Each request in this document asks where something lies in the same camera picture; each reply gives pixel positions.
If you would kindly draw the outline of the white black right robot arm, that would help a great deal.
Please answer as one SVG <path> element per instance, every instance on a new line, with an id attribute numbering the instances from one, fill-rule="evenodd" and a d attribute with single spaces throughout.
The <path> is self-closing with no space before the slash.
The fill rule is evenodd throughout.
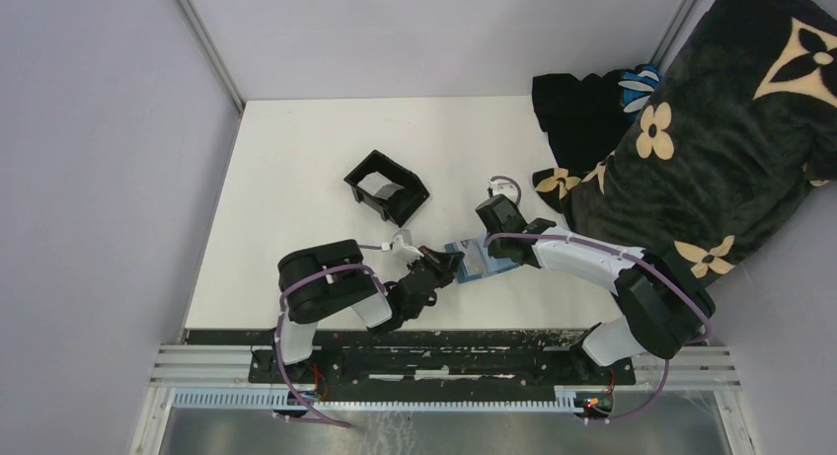
<path id="1" fill-rule="evenodd" d="M 614 363 L 642 353 L 669 360 L 711 334 L 715 303 L 672 254 L 606 243 L 542 218 L 527 221 L 504 195 L 488 198 L 476 213 L 491 257 L 566 272 L 611 293 L 622 315 L 582 335 L 570 358 L 577 381 L 594 384 Z"/>

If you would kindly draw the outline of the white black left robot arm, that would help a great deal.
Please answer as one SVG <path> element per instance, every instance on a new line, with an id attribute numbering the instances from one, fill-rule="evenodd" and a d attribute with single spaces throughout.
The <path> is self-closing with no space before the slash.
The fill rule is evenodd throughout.
<path id="1" fill-rule="evenodd" d="M 295 383 L 308 375 L 321 321 L 350 309 L 372 333 L 398 330 L 436 304 L 437 291 L 455 280 L 465 258 L 462 252 L 416 247 L 405 235 L 396 235 L 372 249 L 404 260 L 408 273 L 384 283 L 364 263 L 366 249 L 343 240 L 291 253 L 277 264 L 279 317 L 272 368 L 283 380 Z"/>

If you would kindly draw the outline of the blue leather card holder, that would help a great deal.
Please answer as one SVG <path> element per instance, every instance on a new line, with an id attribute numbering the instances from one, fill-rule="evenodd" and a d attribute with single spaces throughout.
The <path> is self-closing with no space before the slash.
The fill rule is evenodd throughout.
<path id="1" fill-rule="evenodd" d="M 475 238 L 457 240 L 444 245 L 446 253 L 462 253 L 463 260 L 457 270 L 459 284 L 491 277 L 519 267 L 510 259 L 492 258 L 485 246 L 486 234 Z"/>

